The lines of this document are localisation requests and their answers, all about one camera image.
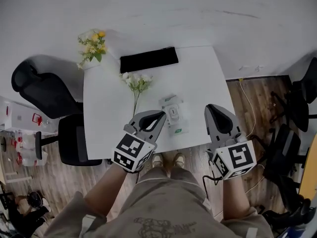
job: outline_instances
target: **person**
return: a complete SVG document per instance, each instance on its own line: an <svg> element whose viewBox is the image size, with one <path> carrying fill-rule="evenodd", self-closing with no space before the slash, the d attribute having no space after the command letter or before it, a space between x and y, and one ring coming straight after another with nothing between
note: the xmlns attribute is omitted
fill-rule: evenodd
<svg viewBox="0 0 317 238"><path fill-rule="evenodd" d="M45 220L42 218L47 212L51 211L49 204L45 198L43 198L43 204L40 209L32 212L32 206L21 214L18 211L19 202L23 199L27 199L27 196L17 196L14 200L8 203L8 215L9 220L14 226L15 230L25 238L31 237L35 230L40 227Z"/></svg>
<svg viewBox="0 0 317 238"><path fill-rule="evenodd" d="M183 169L184 164L184 155L177 154L168 178L162 154L154 154L153 168L135 185L118 217L107 223L106 216L127 175L113 164L85 197L75 194L44 236L273 237L264 217L250 207L241 177L223 181L223 221L219 223L212 216L204 191Z"/></svg>

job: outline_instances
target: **foot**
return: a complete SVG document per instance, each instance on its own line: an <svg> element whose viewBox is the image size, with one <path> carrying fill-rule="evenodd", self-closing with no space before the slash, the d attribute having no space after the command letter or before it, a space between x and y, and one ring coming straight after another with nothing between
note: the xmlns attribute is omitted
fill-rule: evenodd
<svg viewBox="0 0 317 238"><path fill-rule="evenodd" d="M185 166L185 156L182 153L176 154L173 160L174 167L184 168Z"/></svg>
<svg viewBox="0 0 317 238"><path fill-rule="evenodd" d="M51 212L52 210L51 210L51 208L50 208L50 205L49 205L48 201L47 201L45 198L43 198L42 201L43 201L43 206L44 206L49 212Z"/></svg>
<svg viewBox="0 0 317 238"><path fill-rule="evenodd" d="M152 168L163 167L163 155L162 153L153 154Z"/></svg>

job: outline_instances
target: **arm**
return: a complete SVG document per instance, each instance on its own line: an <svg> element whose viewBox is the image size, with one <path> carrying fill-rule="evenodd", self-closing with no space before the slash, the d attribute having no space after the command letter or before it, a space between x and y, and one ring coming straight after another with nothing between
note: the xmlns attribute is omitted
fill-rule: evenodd
<svg viewBox="0 0 317 238"><path fill-rule="evenodd" d="M248 215L250 204L245 194L242 178L223 181L223 218L240 219Z"/></svg>
<svg viewBox="0 0 317 238"><path fill-rule="evenodd" d="M127 172L113 164L100 181L87 193L85 201L99 214L106 216L112 208Z"/></svg>
<svg viewBox="0 0 317 238"><path fill-rule="evenodd" d="M246 237L249 228L255 228L256 236L259 238L273 237L265 218L258 215L254 207L250 207L241 177L223 181L223 220L221 223L239 237Z"/></svg>

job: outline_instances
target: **white flower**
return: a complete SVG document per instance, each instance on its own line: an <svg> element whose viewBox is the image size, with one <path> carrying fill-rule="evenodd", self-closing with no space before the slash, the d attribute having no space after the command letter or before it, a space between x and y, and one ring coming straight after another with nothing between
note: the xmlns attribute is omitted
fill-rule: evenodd
<svg viewBox="0 0 317 238"><path fill-rule="evenodd" d="M128 77L128 78L125 80L125 82L127 83L127 85L130 85L130 84L131 84L131 82L132 82L132 80L131 80L131 78L130 78L130 77Z"/></svg>
<svg viewBox="0 0 317 238"><path fill-rule="evenodd" d="M144 82L151 82L152 81L152 77L149 77L147 75L142 75L141 76Z"/></svg>
<svg viewBox="0 0 317 238"><path fill-rule="evenodd" d="M128 72L125 72L125 73L122 74L122 78L124 80L126 80L128 77L129 77L129 73Z"/></svg>
<svg viewBox="0 0 317 238"><path fill-rule="evenodd" d="M88 53L90 51L90 48L91 48L91 45L88 43L85 48L85 53Z"/></svg>
<svg viewBox="0 0 317 238"><path fill-rule="evenodd" d="M140 75L134 73L134 74L133 74L133 77L134 77L135 82L138 84L139 81L140 81L140 79L141 79Z"/></svg>

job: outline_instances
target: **black office chair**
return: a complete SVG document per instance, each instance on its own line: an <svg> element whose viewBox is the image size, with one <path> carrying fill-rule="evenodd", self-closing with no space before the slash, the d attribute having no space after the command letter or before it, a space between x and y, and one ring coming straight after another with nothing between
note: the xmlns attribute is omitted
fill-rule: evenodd
<svg viewBox="0 0 317 238"><path fill-rule="evenodd" d="M29 61L23 61L13 72L12 87L51 119L59 121L58 136L41 138L36 134L36 154L42 159L42 146L59 142L61 161L72 166L95 166L102 160L88 160L83 104L77 103L63 81L53 73L38 74Z"/></svg>
<svg viewBox="0 0 317 238"><path fill-rule="evenodd" d="M83 113L83 104L74 100L58 76L38 74L27 60L15 69L11 84L14 91L51 119Z"/></svg>
<svg viewBox="0 0 317 238"><path fill-rule="evenodd" d="M41 132L35 136L36 157L42 159L42 146L58 141L60 159L71 166L97 166L102 160L88 160L84 116L72 115L59 121L58 136L42 139Z"/></svg>
<svg viewBox="0 0 317 238"><path fill-rule="evenodd" d="M284 95L286 103L274 92L271 96L276 97L284 111L270 119L273 123L278 118L286 116L286 123L293 120L294 124L302 131L308 129L309 119L316 119L317 115L310 115L308 104L317 97L317 58L313 58L305 76L300 81L293 82L290 93Z"/></svg>
<svg viewBox="0 0 317 238"><path fill-rule="evenodd" d="M270 145L266 145L256 135L252 135L251 139L256 139L265 149L258 164L267 159L263 176L277 185L288 212L277 214L266 211L263 216L274 229L306 224L314 217L316 208L311 208L311 201L297 193L299 183L288 177L295 163L305 165L306 156L298 155L301 141L298 135L285 124L278 131L276 139L275 129L270 129L270 132L272 133Z"/></svg>

